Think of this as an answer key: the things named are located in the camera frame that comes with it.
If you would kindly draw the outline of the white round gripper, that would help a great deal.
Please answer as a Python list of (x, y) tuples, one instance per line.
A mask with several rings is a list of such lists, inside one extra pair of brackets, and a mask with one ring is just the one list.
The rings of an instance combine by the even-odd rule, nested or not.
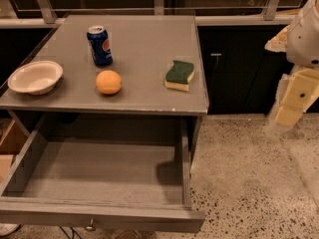
[(286, 52), (287, 60), (301, 67), (287, 79), (274, 121), (294, 126), (319, 98), (319, 0), (308, 0), (290, 26), (264, 46), (270, 52)]

